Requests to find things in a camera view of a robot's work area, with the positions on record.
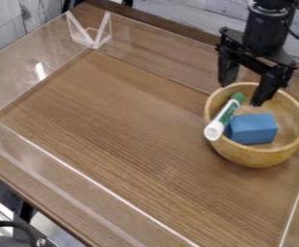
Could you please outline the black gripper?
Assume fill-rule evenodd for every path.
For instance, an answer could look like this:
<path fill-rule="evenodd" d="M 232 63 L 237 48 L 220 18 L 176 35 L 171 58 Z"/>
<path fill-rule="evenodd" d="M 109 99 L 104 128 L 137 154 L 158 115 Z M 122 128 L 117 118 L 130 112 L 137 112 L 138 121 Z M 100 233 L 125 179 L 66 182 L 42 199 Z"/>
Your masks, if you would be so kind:
<path fill-rule="evenodd" d="M 249 104 L 255 107 L 271 100 L 279 88 L 289 86 L 295 60 L 283 48 L 268 54 L 257 54 L 243 44 L 243 32 L 228 27 L 219 30 L 217 81 L 221 87 L 229 86 L 237 79 L 240 66 L 261 76 Z"/>

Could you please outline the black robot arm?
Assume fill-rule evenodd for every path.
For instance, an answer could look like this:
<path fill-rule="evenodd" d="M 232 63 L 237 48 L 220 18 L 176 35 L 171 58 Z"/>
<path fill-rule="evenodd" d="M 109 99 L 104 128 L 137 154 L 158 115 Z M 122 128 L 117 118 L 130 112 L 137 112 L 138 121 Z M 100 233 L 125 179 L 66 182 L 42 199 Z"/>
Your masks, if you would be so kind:
<path fill-rule="evenodd" d="M 236 82 L 240 66 L 260 75 L 249 104 L 261 106 L 288 86 L 295 60 L 283 45 L 295 15 L 293 0 L 249 0 L 244 31 L 221 27 L 217 51 L 217 81 L 221 87 Z"/>

